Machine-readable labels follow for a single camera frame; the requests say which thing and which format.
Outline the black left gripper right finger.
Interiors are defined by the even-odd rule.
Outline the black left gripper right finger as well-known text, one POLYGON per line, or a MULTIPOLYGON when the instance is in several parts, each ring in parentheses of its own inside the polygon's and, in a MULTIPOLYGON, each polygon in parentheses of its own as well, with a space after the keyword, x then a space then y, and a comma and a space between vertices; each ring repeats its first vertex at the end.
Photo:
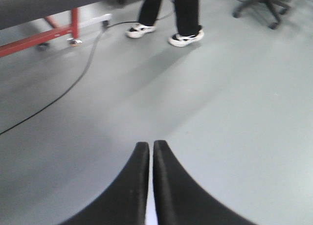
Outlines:
POLYGON ((153 187, 160 225, 251 225, 207 193, 186 172, 165 140, 153 151, 153 187))

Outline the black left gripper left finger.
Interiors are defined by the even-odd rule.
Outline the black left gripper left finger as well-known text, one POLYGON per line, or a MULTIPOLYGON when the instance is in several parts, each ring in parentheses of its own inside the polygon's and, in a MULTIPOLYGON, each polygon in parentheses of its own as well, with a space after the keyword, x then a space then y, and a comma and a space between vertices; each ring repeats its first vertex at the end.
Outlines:
POLYGON ((109 187, 64 225, 143 225, 149 186, 150 152, 138 142, 109 187))

